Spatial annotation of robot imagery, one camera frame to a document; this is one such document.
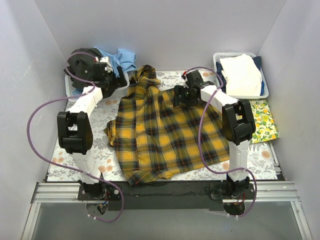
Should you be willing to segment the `black pinstripe shirt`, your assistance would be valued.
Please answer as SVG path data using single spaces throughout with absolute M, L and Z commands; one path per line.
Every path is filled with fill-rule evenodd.
M 74 50 L 72 53 L 78 52 L 85 52 L 94 57 L 97 57 L 98 61 L 102 57 L 101 52 L 97 48 L 79 48 Z M 77 78 L 92 82 L 94 62 L 94 58 L 89 55 L 76 54 L 68 59 L 67 69 L 72 75 L 76 76 Z M 73 78 L 65 69 L 63 71 L 70 77 L 72 81 L 72 86 L 78 89 L 79 91 L 83 91 L 84 87 L 89 86 L 88 83 L 84 83 Z

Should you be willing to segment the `yellow plaid flannel shirt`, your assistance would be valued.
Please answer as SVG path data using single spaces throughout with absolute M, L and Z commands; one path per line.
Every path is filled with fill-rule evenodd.
M 173 107 L 174 90 L 160 90 L 156 70 L 144 65 L 119 102 L 105 133 L 124 178 L 131 185 L 170 179 L 229 159 L 222 121 L 204 101 Z

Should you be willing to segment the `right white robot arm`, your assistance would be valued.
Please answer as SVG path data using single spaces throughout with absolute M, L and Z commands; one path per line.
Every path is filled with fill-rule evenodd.
M 237 199 L 250 188 L 253 174 L 247 168 L 248 148 L 256 125 L 248 100 L 239 100 L 224 93 L 220 86 L 204 81 L 198 67 L 185 71 L 181 76 L 186 86 L 174 87 L 174 106 L 195 106 L 199 100 L 205 107 L 213 106 L 222 116 L 222 134 L 229 145 L 229 170 L 221 195 Z

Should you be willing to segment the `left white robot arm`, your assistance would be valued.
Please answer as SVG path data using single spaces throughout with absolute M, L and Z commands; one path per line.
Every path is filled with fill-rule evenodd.
M 83 88 L 83 96 L 67 111 L 57 115 L 59 146 L 70 154 L 83 178 L 78 199 L 80 200 L 120 200 L 120 191 L 103 181 L 102 172 L 95 163 L 91 148 L 94 136 L 90 124 L 90 115 L 102 99 L 110 97 L 117 89 L 129 86 L 129 79 L 124 75 L 121 66 L 118 75 L 105 60 L 93 65 L 93 82 L 95 88 Z

